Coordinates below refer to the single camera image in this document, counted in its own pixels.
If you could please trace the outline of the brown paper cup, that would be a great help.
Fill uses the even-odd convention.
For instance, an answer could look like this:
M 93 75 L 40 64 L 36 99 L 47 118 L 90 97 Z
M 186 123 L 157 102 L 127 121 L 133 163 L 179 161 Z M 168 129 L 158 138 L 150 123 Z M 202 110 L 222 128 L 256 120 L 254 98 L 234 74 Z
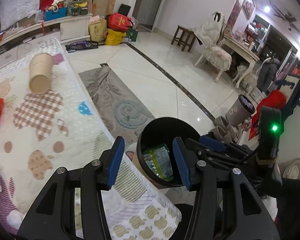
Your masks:
M 29 89 L 35 94 L 46 93 L 51 88 L 53 58 L 48 53 L 34 55 L 29 65 Z

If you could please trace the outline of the green snack packet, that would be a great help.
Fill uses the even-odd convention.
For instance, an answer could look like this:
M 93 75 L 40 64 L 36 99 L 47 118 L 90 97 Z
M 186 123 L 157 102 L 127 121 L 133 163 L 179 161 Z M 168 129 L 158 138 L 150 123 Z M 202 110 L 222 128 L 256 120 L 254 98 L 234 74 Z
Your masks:
M 147 150 L 142 156 L 147 166 L 157 177 L 165 181 L 173 179 L 169 150 L 165 144 Z

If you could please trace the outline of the grey floral waste basket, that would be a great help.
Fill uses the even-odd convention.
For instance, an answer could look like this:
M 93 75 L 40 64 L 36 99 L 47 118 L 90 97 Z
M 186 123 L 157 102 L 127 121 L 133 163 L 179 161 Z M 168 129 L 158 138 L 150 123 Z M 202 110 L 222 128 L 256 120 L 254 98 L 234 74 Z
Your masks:
M 255 113 L 255 107 L 243 94 L 240 94 L 225 117 L 233 127 L 237 127 Z

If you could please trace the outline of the grey patterned floor rug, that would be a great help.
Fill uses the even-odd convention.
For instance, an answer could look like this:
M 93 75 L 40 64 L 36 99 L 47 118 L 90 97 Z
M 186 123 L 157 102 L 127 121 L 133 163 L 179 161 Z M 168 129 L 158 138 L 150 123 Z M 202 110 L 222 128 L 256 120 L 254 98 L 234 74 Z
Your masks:
M 111 135 L 122 136 L 126 146 L 137 142 L 155 119 L 147 107 L 108 66 L 81 72 L 79 77 Z

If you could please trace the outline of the white side table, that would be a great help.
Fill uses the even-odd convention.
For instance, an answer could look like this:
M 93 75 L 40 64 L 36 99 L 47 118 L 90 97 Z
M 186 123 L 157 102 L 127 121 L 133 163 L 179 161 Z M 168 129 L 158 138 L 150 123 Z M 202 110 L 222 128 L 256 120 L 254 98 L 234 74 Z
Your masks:
M 243 57 L 247 63 L 249 63 L 249 67 L 247 70 L 240 76 L 238 79 L 234 79 L 236 81 L 235 87 L 239 88 L 241 81 L 253 71 L 253 68 L 256 62 L 259 60 L 259 57 L 255 55 L 251 50 L 243 46 L 240 42 L 234 39 L 232 36 L 228 34 L 223 35 L 223 39 L 221 41 L 221 45 L 226 45 L 227 47 L 231 48 L 234 52 L 238 55 Z

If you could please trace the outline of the white puffer jacket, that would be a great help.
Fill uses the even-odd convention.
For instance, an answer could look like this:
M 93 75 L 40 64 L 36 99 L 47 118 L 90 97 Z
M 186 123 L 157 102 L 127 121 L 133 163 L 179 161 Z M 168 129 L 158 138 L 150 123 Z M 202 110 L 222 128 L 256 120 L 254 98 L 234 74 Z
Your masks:
M 212 44 L 216 44 L 219 41 L 224 27 L 224 15 L 221 12 L 216 11 L 200 27 L 195 27 L 193 29 L 193 33 L 200 44 L 208 47 Z

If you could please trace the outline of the white cushioned chair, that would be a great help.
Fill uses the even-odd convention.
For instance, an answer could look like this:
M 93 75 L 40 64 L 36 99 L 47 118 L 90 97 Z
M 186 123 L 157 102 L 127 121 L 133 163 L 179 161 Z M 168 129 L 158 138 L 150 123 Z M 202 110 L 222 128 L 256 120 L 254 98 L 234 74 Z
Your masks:
M 194 66 L 196 67 L 199 63 L 205 60 L 208 61 L 211 65 L 213 65 L 216 69 L 218 69 L 219 72 L 217 77 L 215 78 L 215 82 L 218 82 L 221 75 L 230 69 L 230 65 L 232 62 L 231 55 L 218 45 L 218 43 L 221 42 L 223 39 L 223 32 L 219 41 L 216 44 L 212 44 L 208 47 L 205 47 L 204 45 L 200 44 L 198 41 L 199 45 L 202 46 L 203 48 L 202 48 L 200 58 L 194 64 Z

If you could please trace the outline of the dark wooden stool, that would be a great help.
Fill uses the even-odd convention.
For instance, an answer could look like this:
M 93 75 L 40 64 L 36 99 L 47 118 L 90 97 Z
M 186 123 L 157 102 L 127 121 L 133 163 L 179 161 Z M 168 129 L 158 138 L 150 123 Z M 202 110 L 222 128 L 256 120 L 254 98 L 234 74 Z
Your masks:
M 171 45 L 177 43 L 178 46 L 181 46 L 181 51 L 185 51 L 187 48 L 187 51 L 190 52 L 196 39 L 197 38 L 192 30 L 181 25 L 177 25 Z

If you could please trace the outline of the handheld vacuum cleaner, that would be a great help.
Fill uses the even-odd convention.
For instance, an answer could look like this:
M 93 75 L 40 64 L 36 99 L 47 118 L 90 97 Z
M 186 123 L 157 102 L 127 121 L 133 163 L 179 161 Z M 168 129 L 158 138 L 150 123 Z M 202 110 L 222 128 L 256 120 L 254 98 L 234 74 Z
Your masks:
M 80 41 L 66 45 L 65 47 L 67 52 L 71 53 L 79 50 L 97 49 L 99 47 L 99 43 L 94 41 Z

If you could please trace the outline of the yellow bag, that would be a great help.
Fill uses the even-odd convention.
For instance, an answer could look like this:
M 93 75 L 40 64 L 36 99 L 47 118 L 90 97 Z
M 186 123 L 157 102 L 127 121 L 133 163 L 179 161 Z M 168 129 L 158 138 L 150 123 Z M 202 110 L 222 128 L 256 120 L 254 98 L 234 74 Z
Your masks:
M 106 46 L 116 46 L 121 44 L 123 39 L 125 38 L 126 33 L 122 33 L 120 31 L 114 31 L 109 29 L 106 36 L 105 45 Z

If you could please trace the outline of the green gift bag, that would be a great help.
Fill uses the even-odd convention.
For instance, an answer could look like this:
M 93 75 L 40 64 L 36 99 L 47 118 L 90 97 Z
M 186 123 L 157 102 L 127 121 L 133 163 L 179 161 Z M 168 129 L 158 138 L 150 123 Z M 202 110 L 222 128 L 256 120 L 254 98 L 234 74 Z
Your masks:
M 128 42 L 136 42 L 136 39 L 138 37 L 138 29 L 129 29 L 126 32 L 126 38 L 128 39 Z

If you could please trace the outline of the red bag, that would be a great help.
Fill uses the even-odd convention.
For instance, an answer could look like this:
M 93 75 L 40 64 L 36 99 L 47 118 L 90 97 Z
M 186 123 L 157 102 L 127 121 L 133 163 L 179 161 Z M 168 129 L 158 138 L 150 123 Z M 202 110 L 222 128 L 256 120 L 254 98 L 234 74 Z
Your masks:
M 125 33 L 127 30 L 132 29 L 134 24 L 131 18 L 115 12 L 108 17 L 108 27 L 113 31 Z

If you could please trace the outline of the bananas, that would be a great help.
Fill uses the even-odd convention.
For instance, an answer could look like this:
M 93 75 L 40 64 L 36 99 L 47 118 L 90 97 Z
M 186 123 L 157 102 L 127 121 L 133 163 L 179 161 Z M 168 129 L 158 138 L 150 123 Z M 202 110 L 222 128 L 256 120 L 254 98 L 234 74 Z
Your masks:
M 88 6 L 87 2 L 75 3 L 75 7 L 78 7 L 78 8 L 86 8 L 87 6 Z

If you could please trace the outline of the blue storage box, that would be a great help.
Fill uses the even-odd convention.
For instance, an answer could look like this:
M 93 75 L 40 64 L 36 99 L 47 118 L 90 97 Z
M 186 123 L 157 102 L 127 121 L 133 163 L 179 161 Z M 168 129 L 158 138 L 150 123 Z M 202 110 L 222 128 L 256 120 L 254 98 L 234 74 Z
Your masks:
M 52 21 L 66 16 L 67 8 L 59 8 L 57 11 L 49 10 L 44 14 L 44 21 Z

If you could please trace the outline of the white lace tv cover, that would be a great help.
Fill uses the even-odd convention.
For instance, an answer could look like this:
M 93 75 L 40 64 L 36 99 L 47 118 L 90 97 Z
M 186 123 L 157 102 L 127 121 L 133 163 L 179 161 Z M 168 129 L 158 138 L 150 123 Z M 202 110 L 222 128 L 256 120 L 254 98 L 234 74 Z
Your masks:
M 0 0 L 0 30 L 39 11 L 40 0 Z

